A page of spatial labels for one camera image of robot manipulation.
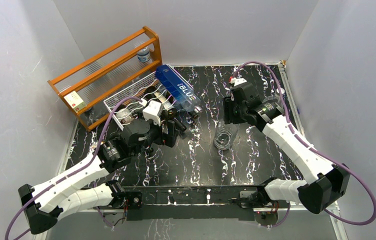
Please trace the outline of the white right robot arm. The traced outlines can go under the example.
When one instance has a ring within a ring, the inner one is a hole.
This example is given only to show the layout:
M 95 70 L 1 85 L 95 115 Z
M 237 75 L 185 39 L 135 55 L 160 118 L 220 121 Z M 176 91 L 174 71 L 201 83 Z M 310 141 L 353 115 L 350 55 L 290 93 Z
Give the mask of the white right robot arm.
M 224 122 L 255 126 L 277 144 L 303 176 L 302 180 L 271 177 L 257 187 L 251 200 L 264 207 L 271 207 L 276 201 L 301 203 L 311 213 L 319 214 L 345 194 L 351 176 L 347 167 L 316 154 L 287 122 L 276 100 L 262 102 L 249 82 L 231 84 L 230 92 L 223 99 Z

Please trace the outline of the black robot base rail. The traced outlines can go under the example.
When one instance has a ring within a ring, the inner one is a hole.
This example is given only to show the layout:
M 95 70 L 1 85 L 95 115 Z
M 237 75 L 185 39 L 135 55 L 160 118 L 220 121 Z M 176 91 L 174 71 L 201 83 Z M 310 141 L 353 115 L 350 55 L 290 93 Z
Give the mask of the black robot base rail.
M 128 221 L 155 219 L 237 219 L 274 224 L 286 210 L 283 200 L 267 200 L 257 186 L 126 186 L 104 210 L 126 211 Z

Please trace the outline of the dark green tall wine bottle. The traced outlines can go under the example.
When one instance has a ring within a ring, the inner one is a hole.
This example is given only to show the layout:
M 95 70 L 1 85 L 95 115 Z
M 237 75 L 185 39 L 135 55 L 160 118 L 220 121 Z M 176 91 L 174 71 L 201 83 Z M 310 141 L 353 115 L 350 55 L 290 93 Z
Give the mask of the dark green tall wine bottle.
M 160 118 L 163 120 L 173 120 L 175 127 L 181 133 L 187 130 L 187 127 L 177 119 L 178 110 L 175 108 L 174 97 L 163 87 L 149 86 L 143 93 L 147 101 L 156 101 L 162 104 L 163 110 Z

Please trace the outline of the green wine bottle grey foil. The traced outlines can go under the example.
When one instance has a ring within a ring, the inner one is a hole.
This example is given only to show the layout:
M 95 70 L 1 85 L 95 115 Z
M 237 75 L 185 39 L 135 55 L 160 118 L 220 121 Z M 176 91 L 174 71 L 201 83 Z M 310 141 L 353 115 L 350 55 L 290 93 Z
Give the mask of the green wine bottle grey foil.
M 117 121 L 122 125 L 127 125 L 129 123 L 131 123 L 135 117 L 134 115 L 131 113 L 131 111 L 127 108 L 126 105 L 122 104 L 117 110 L 116 112 L 114 113 L 116 118 L 117 118 Z

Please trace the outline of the round clear bottle white cap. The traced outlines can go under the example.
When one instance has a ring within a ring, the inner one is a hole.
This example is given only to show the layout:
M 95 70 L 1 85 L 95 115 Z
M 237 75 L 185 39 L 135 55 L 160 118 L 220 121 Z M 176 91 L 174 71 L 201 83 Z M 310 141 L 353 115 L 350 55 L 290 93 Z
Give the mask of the round clear bottle white cap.
M 239 128 L 239 124 L 226 124 L 223 119 L 220 119 L 213 138 L 214 146 L 218 150 L 230 149 L 234 144 Z

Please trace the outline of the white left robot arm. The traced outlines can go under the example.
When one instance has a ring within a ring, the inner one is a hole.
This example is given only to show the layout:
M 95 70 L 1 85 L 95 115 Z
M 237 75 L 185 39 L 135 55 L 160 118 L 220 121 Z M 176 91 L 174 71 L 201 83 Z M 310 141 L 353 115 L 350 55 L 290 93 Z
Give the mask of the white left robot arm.
M 128 165 L 141 152 L 151 152 L 153 144 L 172 148 L 187 128 L 177 119 L 154 124 L 137 118 L 113 134 L 77 165 L 41 184 L 24 184 L 18 194 L 33 235 L 52 228 L 59 220 L 86 209 L 120 208 L 127 197 L 116 181 L 85 189 L 89 183 Z

